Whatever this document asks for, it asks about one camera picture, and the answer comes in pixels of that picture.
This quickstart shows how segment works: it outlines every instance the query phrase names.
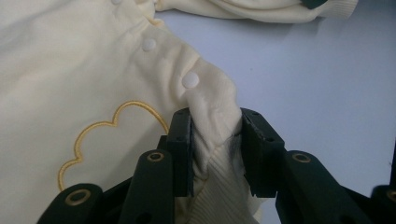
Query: orange embroidered outline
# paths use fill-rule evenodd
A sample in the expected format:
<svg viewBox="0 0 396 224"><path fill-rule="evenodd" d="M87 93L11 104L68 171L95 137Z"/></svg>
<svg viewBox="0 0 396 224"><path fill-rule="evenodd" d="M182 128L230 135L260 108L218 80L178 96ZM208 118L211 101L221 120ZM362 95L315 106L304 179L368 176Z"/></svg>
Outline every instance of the orange embroidered outline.
<svg viewBox="0 0 396 224"><path fill-rule="evenodd" d="M119 123L119 115L120 112L128 106L136 105L139 106L145 110L147 110L152 116L154 116L155 119L157 119L161 125L163 126L163 130L165 131L166 134L169 133L169 128L168 125L166 124L166 121L161 117L161 115L153 109L151 106L140 102L140 101L128 101L117 108L116 112L113 115L113 120L111 122L109 121L100 121L96 122L94 124L91 124L90 126L86 127L79 135L78 138L74 144L74 153L75 153L75 158L71 161L67 161L64 165L62 165L61 169L58 172L58 188L60 191L64 190L64 172L71 166L81 163L84 161L84 158L81 153L81 143L82 140L84 139L85 135L90 132L92 129L95 129L97 127L101 126L110 126L110 127L117 127Z"/></svg>

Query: gray background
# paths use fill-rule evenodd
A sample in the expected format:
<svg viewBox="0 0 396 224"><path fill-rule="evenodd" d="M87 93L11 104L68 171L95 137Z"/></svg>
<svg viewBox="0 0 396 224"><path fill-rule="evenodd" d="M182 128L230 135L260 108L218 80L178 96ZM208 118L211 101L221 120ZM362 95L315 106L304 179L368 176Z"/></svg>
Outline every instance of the gray background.
<svg viewBox="0 0 396 224"><path fill-rule="evenodd" d="M388 184L396 136L396 1L360 0L347 21L305 24L158 13L175 35L222 69L238 104L286 142L321 160L343 186L369 196ZM280 223L274 200L262 223Z"/></svg>

